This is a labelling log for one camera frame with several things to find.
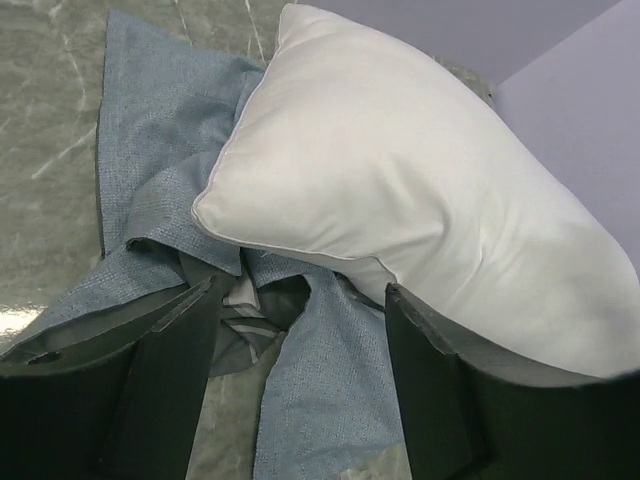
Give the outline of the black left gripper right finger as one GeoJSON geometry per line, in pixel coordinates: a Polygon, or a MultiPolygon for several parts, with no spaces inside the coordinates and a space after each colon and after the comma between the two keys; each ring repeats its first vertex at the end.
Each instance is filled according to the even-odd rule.
{"type": "Polygon", "coordinates": [[[402,286],[385,324],[416,479],[635,479],[639,376],[597,379],[513,353],[402,286]]]}

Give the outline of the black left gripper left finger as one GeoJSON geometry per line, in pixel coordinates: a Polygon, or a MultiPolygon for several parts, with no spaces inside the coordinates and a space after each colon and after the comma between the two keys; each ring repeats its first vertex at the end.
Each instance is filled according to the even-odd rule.
{"type": "Polygon", "coordinates": [[[1,364],[5,479],[182,479],[221,311],[208,278],[92,339],[1,364]]]}

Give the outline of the grey striped pillowcase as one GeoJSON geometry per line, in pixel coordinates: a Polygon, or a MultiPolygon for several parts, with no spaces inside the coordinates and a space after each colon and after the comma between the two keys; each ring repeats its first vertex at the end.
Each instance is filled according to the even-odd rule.
{"type": "Polygon", "coordinates": [[[182,479],[212,378],[267,381],[257,479],[326,479],[399,443],[376,245],[350,213],[306,80],[119,11],[106,30],[96,176],[103,257],[1,350],[12,479],[182,479]]]}

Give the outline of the white pillow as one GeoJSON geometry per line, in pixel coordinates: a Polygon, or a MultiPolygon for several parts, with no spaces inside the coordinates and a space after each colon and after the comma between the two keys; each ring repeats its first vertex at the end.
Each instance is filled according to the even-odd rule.
{"type": "Polygon", "coordinates": [[[639,281],[620,244],[452,73],[335,13],[283,8],[192,214],[376,302],[398,283],[539,362],[639,366],[639,281]]]}

